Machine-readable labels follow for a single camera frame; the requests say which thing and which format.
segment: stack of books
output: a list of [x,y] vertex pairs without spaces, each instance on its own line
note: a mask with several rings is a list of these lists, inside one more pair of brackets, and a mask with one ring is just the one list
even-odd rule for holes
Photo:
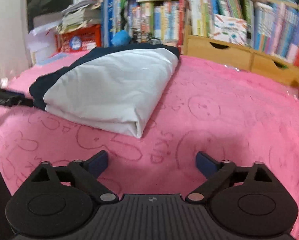
[[299,67],[299,11],[280,4],[255,5],[254,49]]
[[189,0],[189,5],[193,35],[243,46],[251,43],[247,39],[252,24],[250,1],[243,4],[244,14],[240,0]]
[[146,35],[158,37],[163,44],[181,49],[185,27],[187,0],[137,0],[130,3],[129,34],[142,33],[138,42],[145,42]]
[[112,38],[122,30],[122,10],[124,0],[103,0],[101,6],[102,47],[112,46]]

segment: pink surface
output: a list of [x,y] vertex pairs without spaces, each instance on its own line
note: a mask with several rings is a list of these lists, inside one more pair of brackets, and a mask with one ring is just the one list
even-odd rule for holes
[[[36,77],[70,65],[84,53],[34,67],[11,88],[28,91]],[[204,180],[194,156],[250,166],[262,161],[299,206],[299,102],[284,86],[222,65],[181,57],[142,139],[78,125],[34,108],[0,107],[0,170],[14,193],[41,161],[54,166],[110,156],[99,181],[123,193],[183,196]],[[299,216],[293,229],[299,239]]]

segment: pink book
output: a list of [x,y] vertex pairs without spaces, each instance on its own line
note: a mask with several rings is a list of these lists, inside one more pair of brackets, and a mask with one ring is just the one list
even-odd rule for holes
[[279,10],[278,10],[278,20],[277,20],[277,25],[275,29],[275,36],[273,39],[273,44],[272,44],[272,49],[270,51],[270,54],[275,54],[279,38],[281,36],[282,28],[283,28],[283,21],[284,21],[284,16],[285,16],[285,11],[286,11],[286,5],[281,3],[279,5]]

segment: silver screw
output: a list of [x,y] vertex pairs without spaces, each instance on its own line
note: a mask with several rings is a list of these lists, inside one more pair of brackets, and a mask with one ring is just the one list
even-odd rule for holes
[[188,198],[192,201],[201,201],[204,199],[204,196],[200,193],[191,193],[188,195]]
[[116,196],[112,193],[105,193],[100,196],[100,199],[102,201],[113,201],[113,200],[115,200],[115,198],[116,198]]

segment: circular black disc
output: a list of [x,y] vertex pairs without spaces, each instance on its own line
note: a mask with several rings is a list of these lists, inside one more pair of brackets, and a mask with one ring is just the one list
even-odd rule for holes
[[53,237],[83,225],[92,208],[91,198],[86,193],[44,181],[20,188],[6,205],[6,217],[16,232]]
[[286,192],[250,191],[244,185],[227,188],[211,200],[214,218],[236,234],[269,237],[293,227],[298,208]]

